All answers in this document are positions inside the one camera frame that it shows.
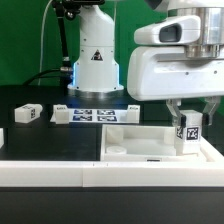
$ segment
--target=warning label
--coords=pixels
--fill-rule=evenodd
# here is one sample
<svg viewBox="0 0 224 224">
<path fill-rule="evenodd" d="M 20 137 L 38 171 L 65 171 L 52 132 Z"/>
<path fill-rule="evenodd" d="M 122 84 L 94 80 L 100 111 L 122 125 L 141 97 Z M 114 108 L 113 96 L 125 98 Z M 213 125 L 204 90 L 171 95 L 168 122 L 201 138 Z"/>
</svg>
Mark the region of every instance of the warning label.
<svg viewBox="0 0 224 224">
<path fill-rule="evenodd" d="M 103 58 L 102 58 L 99 50 L 96 51 L 96 53 L 93 55 L 91 60 L 93 60 L 93 61 L 103 61 Z"/>
</svg>

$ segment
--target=black cable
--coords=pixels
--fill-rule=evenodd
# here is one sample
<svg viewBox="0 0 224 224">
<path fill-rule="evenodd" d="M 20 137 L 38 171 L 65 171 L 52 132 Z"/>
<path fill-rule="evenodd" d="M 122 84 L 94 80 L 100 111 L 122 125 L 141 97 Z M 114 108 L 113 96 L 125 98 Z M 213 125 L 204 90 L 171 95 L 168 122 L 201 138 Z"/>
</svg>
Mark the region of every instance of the black cable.
<svg viewBox="0 0 224 224">
<path fill-rule="evenodd" d="M 38 78 L 41 78 L 43 75 L 49 74 L 49 73 L 53 73 L 53 72 L 60 72 L 60 69 L 59 68 L 54 68 L 54 69 L 49 69 L 49 70 L 40 72 L 40 73 L 34 75 L 32 78 L 30 78 L 27 81 L 25 81 L 23 83 L 23 85 L 24 86 L 28 86 L 31 82 L 33 82 L 33 80 L 38 79 Z"/>
</svg>

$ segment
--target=white block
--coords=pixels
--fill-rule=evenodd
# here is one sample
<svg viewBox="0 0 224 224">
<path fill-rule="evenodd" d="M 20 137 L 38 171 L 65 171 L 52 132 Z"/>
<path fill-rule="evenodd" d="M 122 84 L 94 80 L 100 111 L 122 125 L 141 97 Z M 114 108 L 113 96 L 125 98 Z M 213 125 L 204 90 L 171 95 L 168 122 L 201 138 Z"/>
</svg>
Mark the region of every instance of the white block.
<svg viewBox="0 0 224 224">
<path fill-rule="evenodd" d="M 124 130 L 121 127 L 108 126 L 106 136 L 107 136 L 107 142 L 112 144 L 118 144 L 123 142 Z"/>
<path fill-rule="evenodd" d="M 176 127 L 174 147 L 177 155 L 186 155 L 200 152 L 201 132 L 202 132 L 202 113 L 197 111 L 180 111 L 185 115 L 186 127 Z"/>
<path fill-rule="evenodd" d="M 140 106 L 139 105 L 128 105 L 127 109 L 127 123 L 139 123 L 140 118 Z"/>
<path fill-rule="evenodd" d="M 40 117 L 43 107 L 40 104 L 26 104 L 15 109 L 15 122 L 29 123 Z"/>
<path fill-rule="evenodd" d="M 69 110 L 66 105 L 54 105 L 54 115 L 56 124 L 69 123 Z"/>
</svg>

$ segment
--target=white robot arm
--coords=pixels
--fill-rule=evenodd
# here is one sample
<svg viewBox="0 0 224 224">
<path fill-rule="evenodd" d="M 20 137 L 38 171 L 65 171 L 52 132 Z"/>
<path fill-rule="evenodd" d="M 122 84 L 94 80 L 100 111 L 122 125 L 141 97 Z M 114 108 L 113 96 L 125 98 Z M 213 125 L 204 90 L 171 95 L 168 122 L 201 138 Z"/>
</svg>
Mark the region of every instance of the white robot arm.
<svg viewBox="0 0 224 224">
<path fill-rule="evenodd" d="M 135 42 L 148 46 L 132 53 L 128 92 L 140 101 L 166 100 L 176 127 L 176 147 L 184 152 L 186 146 L 192 146 L 187 151 L 194 152 L 196 141 L 188 141 L 188 131 L 200 136 L 202 125 L 212 124 L 224 95 L 224 3 L 145 1 L 156 11 L 167 12 L 168 17 L 135 32 Z M 203 114 L 179 110 L 181 99 L 197 97 L 206 98 Z"/>
</svg>

